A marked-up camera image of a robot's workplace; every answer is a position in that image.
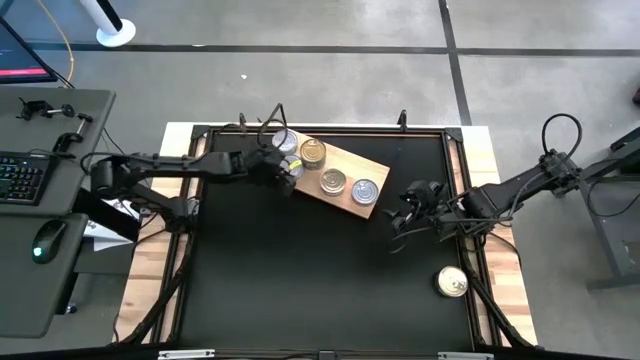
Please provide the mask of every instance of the white paper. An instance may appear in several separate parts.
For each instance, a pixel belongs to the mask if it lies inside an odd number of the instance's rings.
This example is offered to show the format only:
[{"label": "white paper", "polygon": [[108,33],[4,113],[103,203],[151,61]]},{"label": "white paper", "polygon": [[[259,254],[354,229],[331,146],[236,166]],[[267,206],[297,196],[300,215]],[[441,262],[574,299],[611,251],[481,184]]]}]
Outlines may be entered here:
[{"label": "white paper", "polygon": [[[123,201],[122,203],[119,200],[102,200],[120,212],[133,215],[133,218],[136,220],[140,220],[140,214],[135,212],[131,208],[131,202]],[[97,224],[93,221],[89,221],[87,223],[87,227],[84,230],[85,237],[93,238],[93,251],[101,251],[104,249],[108,249],[114,246],[131,244],[132,241],[123,238],[118,235],[115,231],[107,229],[106,227]]]}]

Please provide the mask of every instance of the metal can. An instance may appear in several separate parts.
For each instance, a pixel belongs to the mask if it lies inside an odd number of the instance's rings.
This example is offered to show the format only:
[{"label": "metal can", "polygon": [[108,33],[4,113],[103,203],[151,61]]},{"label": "metal can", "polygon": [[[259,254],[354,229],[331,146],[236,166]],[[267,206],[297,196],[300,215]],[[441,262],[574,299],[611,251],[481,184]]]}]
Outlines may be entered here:
[{"label": "metal can", "polygon": [[347,177],[337,169],[329,169],[320,176],[320,187],[327,196],[338,196],[344,192]]},{"label": "metal can", "polygon": [[302,175],[304,175],[302,160],[295,155],[285,156],[284,160],[280,163],[280,167],[285,169],[296,180],[300,179]]},{"label": "metal can", "polygon": [[469,282],[464,271],[455,266],[447,266],[436,275],[436,287],[444,296],[460,297],[467,292]]},{"label": "metal can", "polygon": [[309,139],[300,146],[300,159],[305,168],[320,170],[324,167],[327,148],[320,140]]},{"label": "metal can", "polygon": [[298,137],[293,131],[282,129],[273,135],[271,144],[277,147],[282,155],[293,155],[298,150]]},{"label": "metal can", "polygon": [[360,179],[353,183],[351,198],[360,206],[369,206],[378,199],[378,186],[369,179]]}]

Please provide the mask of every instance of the computer monitor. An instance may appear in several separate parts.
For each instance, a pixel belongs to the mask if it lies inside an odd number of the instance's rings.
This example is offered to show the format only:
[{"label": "computer monitor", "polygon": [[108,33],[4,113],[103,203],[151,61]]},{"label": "computer monitor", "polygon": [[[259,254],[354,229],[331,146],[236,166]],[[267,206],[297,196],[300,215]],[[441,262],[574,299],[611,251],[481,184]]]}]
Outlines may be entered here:
[{"label": "computer monitor", "polygon": [[0,84],[57,81],[53,70],[0,18]]}]

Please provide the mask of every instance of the gray floor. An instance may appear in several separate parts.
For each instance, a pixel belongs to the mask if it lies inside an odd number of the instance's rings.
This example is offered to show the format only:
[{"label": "gray floor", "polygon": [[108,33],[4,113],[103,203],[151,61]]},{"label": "gray floor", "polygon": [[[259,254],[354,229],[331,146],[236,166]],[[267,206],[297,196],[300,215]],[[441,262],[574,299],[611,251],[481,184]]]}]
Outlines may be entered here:
[{"label": "gray floor", "polygon": [[[77,1],[46,3],[72,42],[95,42],[95,27]],[[446,46],[438,0],[112,3],[137,25],[137,44]],[[450,0],[448,8],[459,48],[640,49],[637,0]],[[32,1],[16,1],[6,19],[28,41],[60,42]],[[65,51],[39,53],[66,74]],[[265,117],[276,102],[295,122],[390,124],[403,108],[412,124],[461,121],[447,55],[77,51],[74,57],[77,87],[117,92],[108,127],[126,151],[157,151],[169,121],[234,121],[240,111]],[[585,165],[640,125],[640,108],[630,103],[640,86],[637,56],[460,56],[460,68],[471,121],[490,127],[504,179],[536,161],[542,122],[556,112],[582,121],[575,160]],[[574,140],[569,122],[549,130],[553,147],[567,149]],[[640,358],[640,288],[585,289],[610,274],[578,194],[563,200],[542,194],[514,223],[540,344]],[[55,334],[39,341],[0,340],[0,351],[108,342],[122,284],[94,281],[109,285],[85,300],[92,310],[56,320]]]}]

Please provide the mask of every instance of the wooden cutting board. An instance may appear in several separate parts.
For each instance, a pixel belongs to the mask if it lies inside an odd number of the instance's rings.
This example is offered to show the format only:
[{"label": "wooden cutting board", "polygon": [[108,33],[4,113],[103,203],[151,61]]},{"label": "wooden cutting board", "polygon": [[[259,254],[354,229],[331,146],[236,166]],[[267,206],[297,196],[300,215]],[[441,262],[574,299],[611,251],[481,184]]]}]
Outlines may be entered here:
[{"label": "wooden cutting board", "polygon": [[[302,146],[305,141],[313,138],[294,130],[289,131],[295,133],[298,137],[298,149],[295,155],[300,157],[300,146]],[[369,206],[362,206],[354,202],[351,199],[353,183],[360,179],[369,179],[378,186],[378,194],[380,194],[387,175],[389,174],[389,168],[365,159],[362,156],[342,150],[327,142],[324,142],[324,144],[327,150],[324,167],[315,171],[305,168],[304,175],[296,182],[296,190],[368,219],[369,216],[371,216],[375,203]],[[320,177],[322,173],[328,169],[338,169],[347,177],[344,192],[338,196],[327,196],[320,187]]]}]

